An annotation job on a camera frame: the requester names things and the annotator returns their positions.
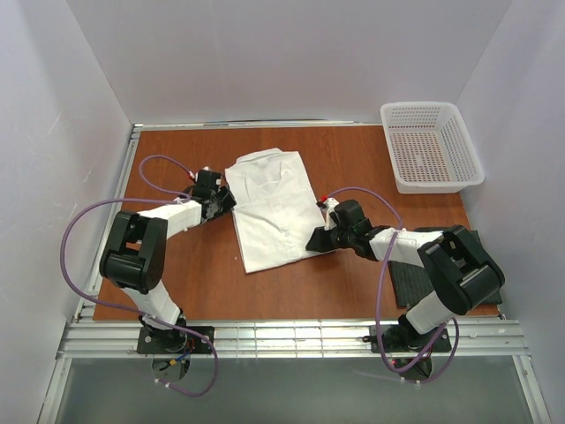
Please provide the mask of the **white long sleeve shirt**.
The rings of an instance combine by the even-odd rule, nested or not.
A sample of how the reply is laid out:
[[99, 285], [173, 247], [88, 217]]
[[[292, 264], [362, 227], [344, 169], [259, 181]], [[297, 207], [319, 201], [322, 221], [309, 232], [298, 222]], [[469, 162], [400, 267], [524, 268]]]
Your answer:
[[325, 219], [299, 152], [244, 155], [224, 175], [236, 200], [232, 215], [247, 274], [317, 255], [306, 245]]

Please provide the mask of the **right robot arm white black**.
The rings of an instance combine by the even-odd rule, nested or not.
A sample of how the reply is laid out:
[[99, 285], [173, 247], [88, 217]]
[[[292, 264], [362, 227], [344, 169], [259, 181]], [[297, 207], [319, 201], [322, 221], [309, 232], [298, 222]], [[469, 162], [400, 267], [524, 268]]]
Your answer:
[[469, 313], [505, 284], [501, 268], [462, 225], [435, 231], [396, 230], [372, 225], [355, 200], [326, 198], [317, 206], [326, 224], [313, 230], [308, 252], [351, 249], [369, 261], [419, 267], [432, 285], [432, 291], [402, 314], [396, 325], [381, 332], [386, 352], [425, 347], [443, 323]]

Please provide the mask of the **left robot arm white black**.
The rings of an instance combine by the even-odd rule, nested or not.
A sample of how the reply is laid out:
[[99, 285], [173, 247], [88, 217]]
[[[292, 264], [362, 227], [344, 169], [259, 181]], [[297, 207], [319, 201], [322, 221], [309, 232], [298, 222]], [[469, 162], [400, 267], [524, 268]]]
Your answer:
[[134, 302], [141, 321], [157, 333], [172, 332], [182, 310], [162, 281], [167, 241], [181, 232], [231, 212], [236, 200], [222, 174], [208, 168], [171, 204], [116, 214], [99, 270]]

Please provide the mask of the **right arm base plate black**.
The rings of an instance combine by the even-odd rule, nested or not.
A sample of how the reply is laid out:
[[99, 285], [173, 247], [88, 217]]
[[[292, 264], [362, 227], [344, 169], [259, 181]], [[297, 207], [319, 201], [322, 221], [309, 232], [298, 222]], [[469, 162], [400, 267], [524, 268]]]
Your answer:
[[[399, 325], [381, 325], [382, 344], [386, 353], [390, 352], [420, 352], [433, 338], [436, 329], [429, 331], [424, 335], [416, 335], [412, 337], [406, 335]], [[362, 337], [364, 343], [371, 346], [373, 353], [379, 352], [377, 341], [376, 326], [369, 327], [369, 334]], [[431, 346], [432, 352], [451, 352], [452, 345], [446, 329], [435, 339]]]

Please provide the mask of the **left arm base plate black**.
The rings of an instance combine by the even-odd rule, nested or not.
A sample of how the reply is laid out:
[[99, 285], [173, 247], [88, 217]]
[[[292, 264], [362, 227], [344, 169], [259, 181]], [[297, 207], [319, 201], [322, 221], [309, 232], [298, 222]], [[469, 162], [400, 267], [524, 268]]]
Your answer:
[[143, 326], [139, 331], [136, 353], [146, 355], [180, 355], [191, 352], [209, 354], [211, 347], [200, 337], [176, 329], [154, 329]]

